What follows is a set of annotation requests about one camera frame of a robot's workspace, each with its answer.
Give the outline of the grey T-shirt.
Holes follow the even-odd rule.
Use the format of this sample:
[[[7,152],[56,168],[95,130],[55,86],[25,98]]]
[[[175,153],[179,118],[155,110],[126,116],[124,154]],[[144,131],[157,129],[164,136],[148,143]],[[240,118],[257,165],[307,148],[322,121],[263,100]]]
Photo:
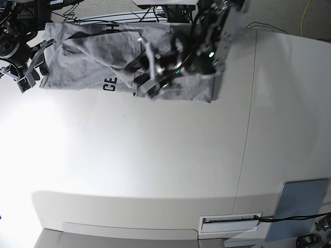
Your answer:
[[[43,37],[55,43],[45,50],[49,75],[43,77],[40,88],[97,89],[144,98],[133,82],[143,70],[131,74],[125,67],[144,50],[138,38],[164,53],[170,50],[172,34],[162,25],[48,23]]]

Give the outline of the blue-grey tablet board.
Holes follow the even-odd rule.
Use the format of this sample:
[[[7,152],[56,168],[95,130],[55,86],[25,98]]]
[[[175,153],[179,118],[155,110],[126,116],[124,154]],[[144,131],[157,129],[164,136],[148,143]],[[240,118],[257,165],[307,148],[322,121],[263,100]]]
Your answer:
[[[274,218],[315,215],[329,185],[329,179],[287,182],[283,185]],[[265,242],[296,238],[306,234],[313,220],[281,221],[271,223]]]

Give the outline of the black device bottom right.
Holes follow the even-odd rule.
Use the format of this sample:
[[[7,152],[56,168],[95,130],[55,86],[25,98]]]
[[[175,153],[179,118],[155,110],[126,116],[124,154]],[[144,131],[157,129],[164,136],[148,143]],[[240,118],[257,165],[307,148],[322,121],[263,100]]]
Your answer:
[[[296,248],[319,247],[322,240],[319,235],[308,234],[296,239]]]

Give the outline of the white base mount top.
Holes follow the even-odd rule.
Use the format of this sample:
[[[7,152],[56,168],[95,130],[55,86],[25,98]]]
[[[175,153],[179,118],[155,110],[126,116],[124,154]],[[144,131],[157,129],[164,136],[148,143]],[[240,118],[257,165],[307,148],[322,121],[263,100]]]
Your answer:
[[[198,0],[132,0],[136,5],[195,5]]]

